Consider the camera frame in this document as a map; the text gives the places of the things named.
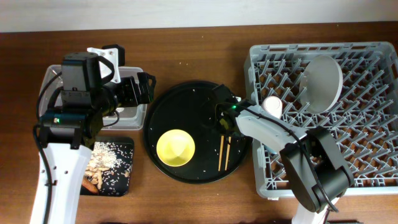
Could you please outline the yellow bowl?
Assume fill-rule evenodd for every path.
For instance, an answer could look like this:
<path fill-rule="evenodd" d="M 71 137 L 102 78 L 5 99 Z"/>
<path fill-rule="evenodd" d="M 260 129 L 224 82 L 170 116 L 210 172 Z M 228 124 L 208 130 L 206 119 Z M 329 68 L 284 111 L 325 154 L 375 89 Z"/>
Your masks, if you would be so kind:
<path fill-rule="evenodd" d="M 195 142 L 186 131 L 172 129 L 158 139 L 156 153 L 160 161 L 167 166 L 184 166 L 193 158 Z"/>

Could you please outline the pink cup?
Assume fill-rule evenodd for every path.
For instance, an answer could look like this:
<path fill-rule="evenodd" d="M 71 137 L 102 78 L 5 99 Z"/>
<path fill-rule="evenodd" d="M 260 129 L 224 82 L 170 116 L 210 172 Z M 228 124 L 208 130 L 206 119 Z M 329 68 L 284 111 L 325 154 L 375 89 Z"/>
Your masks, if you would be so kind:
<path fill-rule="evenodd" d="M 268 96 L 263 100 L 261 107 L 264 111 L 271 114 L 273 117 L 277 119 L 281 119 L 283 104 L 280 98 L 276 96 Z"/>

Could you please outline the wooden chopstick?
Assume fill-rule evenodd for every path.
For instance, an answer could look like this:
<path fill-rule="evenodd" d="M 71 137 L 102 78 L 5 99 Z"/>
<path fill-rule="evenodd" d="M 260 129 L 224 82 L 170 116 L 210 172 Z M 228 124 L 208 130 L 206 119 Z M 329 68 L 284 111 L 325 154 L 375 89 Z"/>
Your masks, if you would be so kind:
<path fill-rule="evenodd" d="M 227 141 L 226 159 L 225 159 L 225 165 L 224 165 L 225 171 L 227 171 L 227 169 L 228 169 L 230 147 L 231 147 L 231 136 L 228 137 L 228 141 Z"/>
<path fill-rule="evenodd" d="M 221 162 L 223 157 L 223 148 L 224 148 L 224 135 L 220 136 L 220 151 L 219 151 L 219 159 L 218 159 L 218 171 L 221 170 Z"/>

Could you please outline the orange carrot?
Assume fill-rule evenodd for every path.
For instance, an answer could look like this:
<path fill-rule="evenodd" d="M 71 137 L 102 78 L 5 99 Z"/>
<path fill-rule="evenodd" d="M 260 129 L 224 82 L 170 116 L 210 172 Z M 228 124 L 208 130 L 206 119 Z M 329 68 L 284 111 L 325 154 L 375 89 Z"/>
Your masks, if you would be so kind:
<path fill-rule="evenodd" d="M 82 180 L 82 186 L 86 189 L 86 190 L 88 190 L 90 193 L 92 193 L 92 194 L 95 194 L 95 195 L 98 195 L 99 194 L 99 191 L 98 191 L 98 189 L 96 188 L 96 186 L 94 185 L 94 184 L 92 184 L 87 178 L 83 178 L 83 180 Z"/>

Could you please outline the grey plate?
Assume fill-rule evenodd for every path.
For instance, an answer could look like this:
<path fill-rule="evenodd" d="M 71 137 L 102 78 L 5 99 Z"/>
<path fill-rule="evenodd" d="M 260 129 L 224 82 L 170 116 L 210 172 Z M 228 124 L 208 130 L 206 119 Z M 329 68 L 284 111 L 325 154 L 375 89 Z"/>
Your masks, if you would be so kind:
<path fill-rule="evenodd" d="M 305 68 L 300 81 L 300 103 L 309 106 L 311 114 L 328 111 L 337 102 L 343 86 L 343 72 L 338 62 L 330 56 L 315 57 Z"/>

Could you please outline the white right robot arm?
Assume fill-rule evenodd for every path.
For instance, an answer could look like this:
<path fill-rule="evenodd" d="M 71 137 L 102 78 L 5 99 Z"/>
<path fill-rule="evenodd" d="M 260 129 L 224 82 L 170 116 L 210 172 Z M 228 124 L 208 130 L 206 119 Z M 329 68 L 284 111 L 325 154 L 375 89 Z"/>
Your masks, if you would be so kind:
<path fill-rule="evenodd" d="M 324 127 L 291 125 L 243 100 L 215 106 L 221 127 L 253 138 L 280 155 L 290 188 L 299 202 L 292 223 L 327 223 L 336 202 L 354 183 L 332 134 Z"/>

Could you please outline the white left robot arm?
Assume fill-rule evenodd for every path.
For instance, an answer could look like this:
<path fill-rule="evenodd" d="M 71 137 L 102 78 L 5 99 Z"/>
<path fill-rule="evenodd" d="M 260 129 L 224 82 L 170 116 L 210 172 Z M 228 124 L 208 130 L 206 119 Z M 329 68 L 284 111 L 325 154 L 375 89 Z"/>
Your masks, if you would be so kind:
<path fill-rule="evenodd" d="M 124 77 L 119 83 L 99 86 L 98 102 L 92 106 L 53 107 L 38 118 L 33 136 L 39 150 L 40 174 L 31 223 L 74 223 L 85 168 L 103 117 L 120 106 L 148 104 L 153 100 L 156 79 L 146 72 Z"/>

